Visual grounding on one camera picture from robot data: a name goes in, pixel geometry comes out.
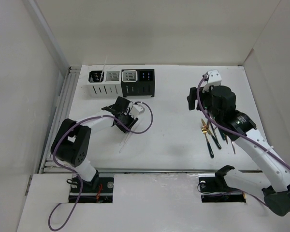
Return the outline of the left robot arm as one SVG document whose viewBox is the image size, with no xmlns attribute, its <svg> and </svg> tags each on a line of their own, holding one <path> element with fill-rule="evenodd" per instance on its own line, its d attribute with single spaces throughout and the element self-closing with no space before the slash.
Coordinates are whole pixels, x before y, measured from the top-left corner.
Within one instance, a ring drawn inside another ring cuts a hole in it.
<svg viewBox="0 0 290 232">
<path fill-rule="evenodd" d="M 117 127 L 122 133 L 128 133 L 138 121 L 144 108 L 123 97 L 114 104 L 101 108 L 87 120 L 63 120 L 51 146 L 51 154 L 68 163 L 82 179 L 85 190 L 92 192 L 98 187 L 98 171 L 87 159 L 90 136 L 106 128 Z"/>
</svg>

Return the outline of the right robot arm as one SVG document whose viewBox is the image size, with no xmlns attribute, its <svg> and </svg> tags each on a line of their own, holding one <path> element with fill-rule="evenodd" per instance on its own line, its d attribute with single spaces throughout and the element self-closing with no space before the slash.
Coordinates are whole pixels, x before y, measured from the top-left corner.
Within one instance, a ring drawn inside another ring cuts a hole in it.
<svg viewBox="0 0 290 232">
<path fill-rule="evenodd" d="M 255 179 L 225 165 L 212 175 L 200 177 L 201 193 L 225 195 L 241 191 L 263 199 L 276 215 L 290 213 L 290 166 L 264 140 L 254 121 L 236 109 L 236 95 L 227 86 L 192 87 L 189 110 L 199 110 L 232 142 L 242 148 L 261 169 L 265 179 Z"/>
</svg>

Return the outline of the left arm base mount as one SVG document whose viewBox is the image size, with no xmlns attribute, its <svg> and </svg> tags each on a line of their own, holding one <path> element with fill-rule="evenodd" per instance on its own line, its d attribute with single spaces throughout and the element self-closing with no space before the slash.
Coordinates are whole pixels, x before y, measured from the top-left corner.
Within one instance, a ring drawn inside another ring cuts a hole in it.
<svg viewBox="0 0 290 232">
<path fill-rule="evenodd" d="M 70 185 L 70 193 L 68 195 L 69 203 L 112 203 L 114 190 L 113 176 L 99 176 L 94 183 L 83 181 L 81 195 L 77 201 L 81 182 L 75 176 L 67 179 L 67 184 Z"/>
</svg>

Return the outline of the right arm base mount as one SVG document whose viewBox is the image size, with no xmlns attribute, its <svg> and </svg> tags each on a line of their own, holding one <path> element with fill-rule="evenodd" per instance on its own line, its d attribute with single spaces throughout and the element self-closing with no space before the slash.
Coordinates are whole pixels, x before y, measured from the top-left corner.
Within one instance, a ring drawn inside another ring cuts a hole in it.
<svg viewBox="0 0 290 232">
<path fill-rule="evenodd" d="M 214 173 L 198 175 L 197 189 L 202 203 L 246 203 L 245 194 L 237 188 L 227 185 L 224 177 L 235 168 L 225 165 Z"/>
</svg>

